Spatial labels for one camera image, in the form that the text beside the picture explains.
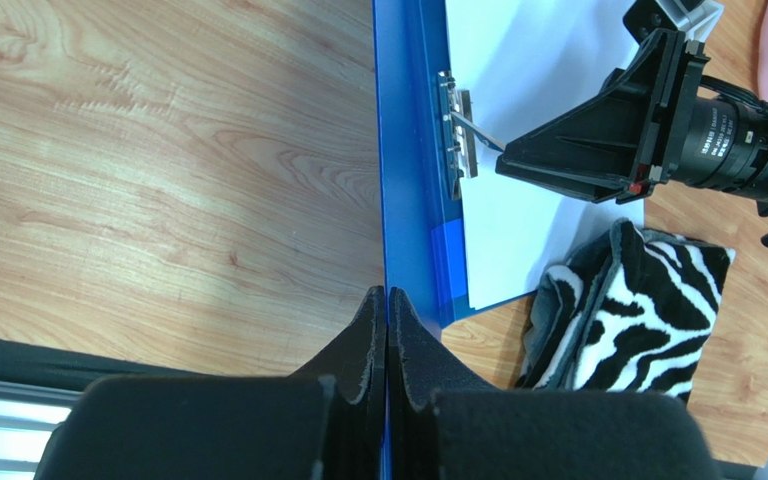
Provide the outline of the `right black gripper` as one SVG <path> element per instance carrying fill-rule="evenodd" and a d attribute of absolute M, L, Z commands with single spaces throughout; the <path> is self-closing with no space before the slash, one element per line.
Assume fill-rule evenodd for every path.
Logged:
<path fill-rule="evenodd" d="M 629 202 L 676 180 L 752 199 L 768 217 L 768 101 L 707 76 L 704 43 L 671 28 L 656 1 L 624 16 L 640 47 L 590 100 L 509 142 L 496 173 L 579 200 Z M 670 132 L 663 153 L 657 146 Z M 768 247 L 768 234 L 762 239 Z"/>

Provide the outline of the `metal folder clip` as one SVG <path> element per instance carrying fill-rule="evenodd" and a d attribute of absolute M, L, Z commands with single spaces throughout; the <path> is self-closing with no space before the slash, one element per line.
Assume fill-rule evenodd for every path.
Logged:
<path fill-rule="evenodd" d="M 461 199 L 461 181 L 479 174 L 476 144 L 502 153 L 506 144 L 473 121 L 472 100 L 467 89 L 457 87 L 449 70 L 436 77 L 443 140 L 443 157 L 452 200 Z"/>

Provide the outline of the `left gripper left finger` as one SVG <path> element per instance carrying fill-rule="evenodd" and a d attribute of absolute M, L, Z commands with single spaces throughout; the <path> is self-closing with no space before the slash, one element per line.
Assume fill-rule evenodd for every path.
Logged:
<path fill-rule="evenodd" d="M 113 376 L 48 442 L 40 479 L 376 479 L 386 298 L 283 377 Z"/>

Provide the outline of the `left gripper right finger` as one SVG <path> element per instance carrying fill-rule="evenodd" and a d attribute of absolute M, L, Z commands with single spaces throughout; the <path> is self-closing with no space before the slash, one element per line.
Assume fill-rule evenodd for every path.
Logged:
<path fill-rule="evenodd" d="M 395 479 L 716 479 L 683 404 L 660 394 L 503 390 L 388 296 Z"/>

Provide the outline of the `blue file folder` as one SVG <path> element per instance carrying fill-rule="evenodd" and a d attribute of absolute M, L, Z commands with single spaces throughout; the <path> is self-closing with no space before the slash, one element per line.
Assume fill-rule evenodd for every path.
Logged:
<path fill-rule="evenodd" d="M 435 336 L 476 314 L 467 295 L 462 203 L 444 130 L 445 4 L 372 4 L 385 285 L 405 290 Z"/>

